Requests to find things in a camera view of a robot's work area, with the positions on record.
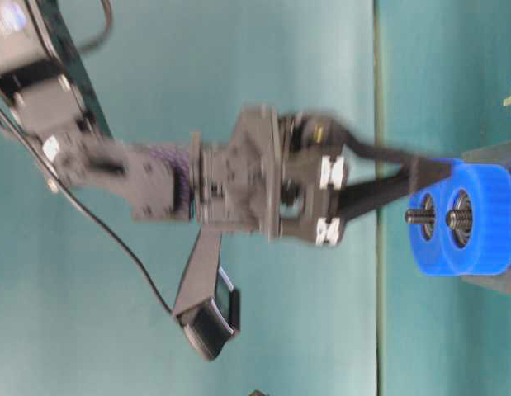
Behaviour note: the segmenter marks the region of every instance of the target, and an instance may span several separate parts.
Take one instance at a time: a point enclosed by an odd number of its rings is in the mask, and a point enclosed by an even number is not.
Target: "teal mat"
[[[511,139],[511,1],[378,0],[380,137],[437,156]],[[511,297],[422,276],[381,214],[381,394],[511,395]]]
[[[61,1],[77,40],[98,0]],[[117,139],[229,138],[241,105],[328,108],[373,139],[372,7],[361,0],[114,1],[116,28],[85,59]],[[168,301],[193,225],[132,224],[125,202],[80,196],[149,266]],[[205,363],[134,264],[0,136],[0,396],[376,394],[375,218],[343,246],[225,238],[242,332]]]

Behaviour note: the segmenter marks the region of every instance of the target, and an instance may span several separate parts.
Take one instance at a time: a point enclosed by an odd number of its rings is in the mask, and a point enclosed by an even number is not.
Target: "black cable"
[[[116,241],[116,243],[125,251],[125,253],[128,256],[130,256],[132,261],[143,273],[145,279],[149,283],[150,288],[154,292],[154,295],[156,296],[158,302],[162,305],[165,312],[167,312],[170,315],[172,313],[171,308],[165,302],[165,299],[163,299],[163,296],[160,294],[158,288],[154,284],[154,281],[152,280],[143,262],[141,262],[141,260],[135,255],[135,253],[132,252],[132,250],[125,244],[125,242],[123,242],[123,240],[108,225],[106,225],[105,222],[99,219],[89,208],[83,205],[83,203],[81,203],[81,201],[78,198],[76,198],[75,195],[62,183],[62,181],[55,175],[54,169],[51,166],[51,164],[49,164],[48,161],[44,159],[36,151],[35,147],[33,147],[28,138],[24,135],[24,132],[21,131],[19,127],[15,126],[12,123],[12,121],[3,112],[1,108],[0,108],[0,125],[3,125],[4,128],[7,128],[7,130],[11,132],[13,136],[15,136],[15,138],[17,138],[18,141],[22,143],[22,145],[33,156],[36,162],[45,171],[48,172],[48,175],[50,176],[51,180],[55,183],[55,185],[59,188],[63,195],[69,200],[72,206],[79,212],[81,212],[83,215],[85,215],[87,218],[89,218],[91,221],[93,221],[95,224],[97,224],[99,227],[101,227],[106,233],[108,233],[108,235],[110,235],[110,237],[114,239],[114,241]]]
[[[101,0],[101,4],[103,5],[103,11],[105,12],[105,27],[101,33],[96,35],[93,39],[79,46],[78,51],[80,54],[86,54],[97,49],[106,41],[106,39],[108,39],[108,36],[112,31],[112,27],[114,26],[114,13],[112,12],[110,0]]]

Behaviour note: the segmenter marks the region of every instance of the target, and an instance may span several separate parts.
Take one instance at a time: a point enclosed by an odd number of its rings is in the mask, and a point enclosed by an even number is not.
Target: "blue spool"
[[[446,224],[447,212],[461,194],[469,197],[471,235],[460,244]],[[429,240],[421,226],[409,226],[414,257],[428,276],[497,275],[511,265],[511,174],[500,165],[452,161],[452,175],[411,196],[420,208],[429,194],[435,204],[435,227]]]

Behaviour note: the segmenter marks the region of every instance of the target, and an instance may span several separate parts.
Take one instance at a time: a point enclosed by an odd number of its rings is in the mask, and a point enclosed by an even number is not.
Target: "purple cable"
[[[179,189],[179,209],[189,210],[192,202],[192,189],[189,180],[191,154],[173,144],[149,146],[150,152],[154,158],[167,163],[173,170],[178,179]]]

